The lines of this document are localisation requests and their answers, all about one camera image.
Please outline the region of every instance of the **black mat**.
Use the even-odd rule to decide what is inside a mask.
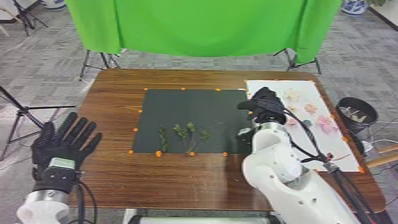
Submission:
[[[198,145],[195,152],[248,154],[250,147],[236,140],[239,129],[250,127],[246,111],[236,109],[245,99],[245,92],[239,90],[149,90],[134,135],[134,153],[161,150],[159,128],[165,130],[166,153],[184,153],[186,147],[172,128],[179,124],[186,129],[191,122],[198,129],[193,134]],[[198,135],[202,130],[209,133],[204,142]]]

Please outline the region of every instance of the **white paper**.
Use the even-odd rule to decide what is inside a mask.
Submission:
[[[319,92],[314,86],[314,83],[310,81],[266,81],[266,80],[248,80],[246,81],[246,89],[248,89],[248,98],[257,92],[257,90],[268,87],[269,90],[277,93],[277,97],[280,98],[284,107],[291,106],[294,108],[294,115],[298,119],[309,120],[312,123],[312,126],[309,130],[314,134],[314,139],[317,142],[319,150],[323,154],[328,152],[333,155],[333,164],[339,166],[341,170],[346,172],[358,172],[358,163],[357,159],[349,150],[349,146],[346,142],[342,141],[342,134],[339,129],[332,131],[330,133],[325,133],[321,130],[321,126],[316,125],[316,119],[323,115],[330,118],[330,111],[326,109],[325,102],[321,100]],[[317,108],[316,113],[310,114],[303,107],[307,104],[312,104]],[[300,125],[284,125],[285,130],[289,132],[293,141],[296,145],[301,147],[305,151],[310,152],[310,154],[316,155],[314,146],[310,144],[307,134],[301,130]],[[305,159],[307,156],[300,153],[296,150],[296,154],[300,159]],[[312,161],[309,163],[303,163],[303,166],[309,169],[316,169],[319,171],[325,171],[325,168],[321,166],[321,163],[317,161]]]

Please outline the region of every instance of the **chair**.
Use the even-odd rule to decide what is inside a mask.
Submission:
[[[17,19],[15,15],[10,13],[10,11],[1,6],[0,6],[0,10],[10,15],[12,19],[21,23],[21,20]],[[1,30],[1,32],[5,34],[5,36],[8,37],[8,32],[6,32],[6,30],[5,30],[1,25],[0,25],[0,30]]]

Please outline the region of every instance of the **white wall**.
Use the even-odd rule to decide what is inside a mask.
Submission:
[[[381,7],[372,6],[372,9],[398,26],[398,0],[387,1]]]
[[[28,7],[37,0],[17,0],[21,7]],[[15,6],[12,0],[0,0],[0,7],[5,8],[14,15],[17,15]],[[8,14],[0,10],[0,20],[10,20]]]

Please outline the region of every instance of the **wooden table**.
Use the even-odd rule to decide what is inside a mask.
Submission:
[[[83,181],[102,208],[262,210],[271,207],[241,175],[241,155],[127,154],[138,127],[140,106],[149,89],[237,89],[243,80],[312,80],[337,117],[316,77],[307,73],[264,71],[188,71],[110,69],[99,73],[85,97],[79,115],[97,123],[104,138],[83,164]],[[342,135],[348,132],[337,119]],[[385,201],[358,151],[348,142],[365,173],[348,176],[364,193],[371,208]],[[321,174],[339,191],[326,174]]]

